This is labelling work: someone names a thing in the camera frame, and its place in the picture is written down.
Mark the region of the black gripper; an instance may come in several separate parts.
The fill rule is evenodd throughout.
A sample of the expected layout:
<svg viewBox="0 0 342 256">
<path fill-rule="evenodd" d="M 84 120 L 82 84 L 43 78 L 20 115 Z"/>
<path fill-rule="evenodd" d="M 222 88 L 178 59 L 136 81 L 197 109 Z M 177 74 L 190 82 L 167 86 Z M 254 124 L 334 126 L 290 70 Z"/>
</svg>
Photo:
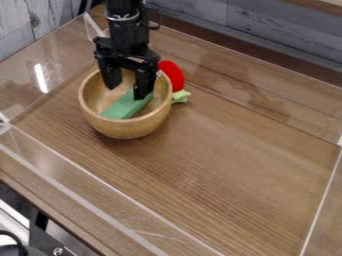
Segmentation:
<svg viewBox="0 0 342 256">
<path fill-rule="evenodd" d="M 123 82 L 122 68 L 134 71 L 134 99 L 143 100 L 154 90 L 159 55 L 150 48 L 148 13 L 107 14 L 110 35 L 95 37 L 95 57 L 106 86 L 115 89 Z"/>
</svg>

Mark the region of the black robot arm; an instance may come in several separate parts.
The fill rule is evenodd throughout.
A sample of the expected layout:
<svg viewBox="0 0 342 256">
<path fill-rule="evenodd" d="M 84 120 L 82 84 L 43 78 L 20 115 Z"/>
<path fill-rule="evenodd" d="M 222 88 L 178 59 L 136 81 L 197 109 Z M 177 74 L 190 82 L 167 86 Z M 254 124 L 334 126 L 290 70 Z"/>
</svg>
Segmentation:
<svg viewBox="0 0 342 256">
<path fill-rule="evenodd" d="M 150 48 L 150 8 L 144 0 L 106 0 L 110 36 L 96 36 L 95 58 L 106 86 L 123 82 L 123 70 L 135 74 L 134 99 L 143 100 L 154 90 L 161 56 Z"/>
</svg>

